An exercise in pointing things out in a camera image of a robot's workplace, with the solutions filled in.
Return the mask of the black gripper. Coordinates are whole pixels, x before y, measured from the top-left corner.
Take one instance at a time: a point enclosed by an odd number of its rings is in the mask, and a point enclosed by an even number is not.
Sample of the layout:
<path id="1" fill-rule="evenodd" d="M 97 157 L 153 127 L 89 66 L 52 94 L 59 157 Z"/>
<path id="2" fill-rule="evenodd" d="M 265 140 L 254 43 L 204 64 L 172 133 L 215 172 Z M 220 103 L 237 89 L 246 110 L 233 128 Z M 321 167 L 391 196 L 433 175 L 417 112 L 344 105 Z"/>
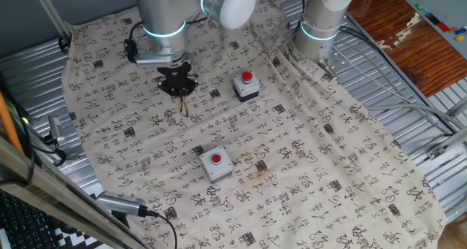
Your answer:
<path id="1" fill-rule="evenodd" d="M 157 70 L 163 75 L 158 81 L 158 88 L 172 97 L 189 96 L 198 86 L 198 76 L 188 75 L 191 70 L 188 62 L 178 67 L 159 67 Z"/>

